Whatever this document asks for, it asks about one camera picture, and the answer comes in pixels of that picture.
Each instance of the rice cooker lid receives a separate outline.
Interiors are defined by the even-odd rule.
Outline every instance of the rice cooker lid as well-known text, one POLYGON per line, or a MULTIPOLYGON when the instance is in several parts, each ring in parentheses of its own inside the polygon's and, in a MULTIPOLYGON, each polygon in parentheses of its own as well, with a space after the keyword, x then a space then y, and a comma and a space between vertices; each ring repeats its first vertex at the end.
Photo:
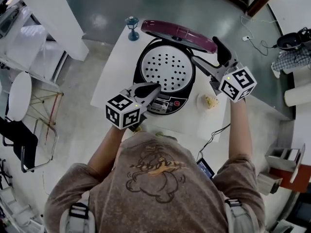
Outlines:
POLYGON ((183 26, 155 20, 145 20, 141 30, 151 36, 168 40, 201 52, 214 53, 217 45, 204 35, 183 26))

